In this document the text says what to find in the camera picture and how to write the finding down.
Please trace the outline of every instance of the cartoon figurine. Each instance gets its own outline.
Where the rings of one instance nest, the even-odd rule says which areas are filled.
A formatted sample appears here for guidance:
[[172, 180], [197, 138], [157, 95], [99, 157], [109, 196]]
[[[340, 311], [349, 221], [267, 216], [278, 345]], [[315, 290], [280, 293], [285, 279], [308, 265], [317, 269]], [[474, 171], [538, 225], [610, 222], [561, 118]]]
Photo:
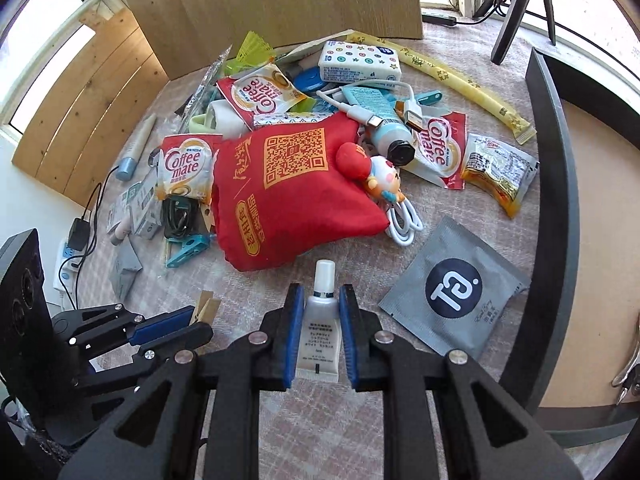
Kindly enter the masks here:
[[392, 204], [404, 202], [400, 191], [399, 170], [381, 155], [369, 158], [361, 146], [343, 144], [335, 155], [340, 173], [350, 180], [361, 181], [367, 194]]

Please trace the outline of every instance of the red fabric bag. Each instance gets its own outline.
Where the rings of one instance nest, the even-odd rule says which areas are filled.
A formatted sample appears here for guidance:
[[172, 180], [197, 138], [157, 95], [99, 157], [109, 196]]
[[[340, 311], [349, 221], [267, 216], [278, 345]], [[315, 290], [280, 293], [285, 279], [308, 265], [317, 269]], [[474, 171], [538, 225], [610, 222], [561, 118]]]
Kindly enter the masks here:
[[335, 154], [358, 123], [341, 112], [316, 124], [266, 126], [220, 145], [212, 211], [218, 244], [238, 270], [277, 267], [312, 247], [388, 227]]

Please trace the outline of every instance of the blue cap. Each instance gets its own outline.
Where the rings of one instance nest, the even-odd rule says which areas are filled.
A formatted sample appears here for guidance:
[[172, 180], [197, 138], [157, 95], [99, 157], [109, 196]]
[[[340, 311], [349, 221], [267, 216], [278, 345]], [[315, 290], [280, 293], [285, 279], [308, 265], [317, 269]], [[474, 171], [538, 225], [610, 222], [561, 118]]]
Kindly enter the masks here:
[[320, 68], [317, 66], [301, 72], [293, 80], [293, 86], [305, 94], [317, 92], [321, 90], [324, 85], [326, 85], [326, 83], [320, 79]]
[[131, 180], [133, 172], [136, 171], [137, 165], [138, 162], [135, 158], [132, 158], [130, 156], [124, 157], [120, 161], [120, 167], [118, 168], [118, 171], [116, 171], [116, 178], [123, 182], [128, 182], [129, 180]]

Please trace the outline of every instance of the blue round object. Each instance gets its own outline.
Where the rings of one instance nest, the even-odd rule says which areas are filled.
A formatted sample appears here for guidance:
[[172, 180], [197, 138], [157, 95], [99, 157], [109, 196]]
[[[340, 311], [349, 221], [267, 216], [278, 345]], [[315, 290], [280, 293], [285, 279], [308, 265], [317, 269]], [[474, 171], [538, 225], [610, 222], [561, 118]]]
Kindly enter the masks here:
[[293, 80], [293, 86], [305, 94], [317, 92], [324, 85], [326, 83], [320, 79], [320, 68], [317, 66], [301, 72]]

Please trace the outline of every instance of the red pom-pom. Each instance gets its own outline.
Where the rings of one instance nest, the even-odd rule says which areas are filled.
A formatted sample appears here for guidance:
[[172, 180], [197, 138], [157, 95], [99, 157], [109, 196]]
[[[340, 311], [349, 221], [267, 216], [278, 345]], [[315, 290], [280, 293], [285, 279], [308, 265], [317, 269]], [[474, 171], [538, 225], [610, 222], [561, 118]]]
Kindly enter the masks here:
[[349, 180], [365, 180], [371, 173], [371, 159], [353, 142], [345, 142], [338, 148], [335, 165]]

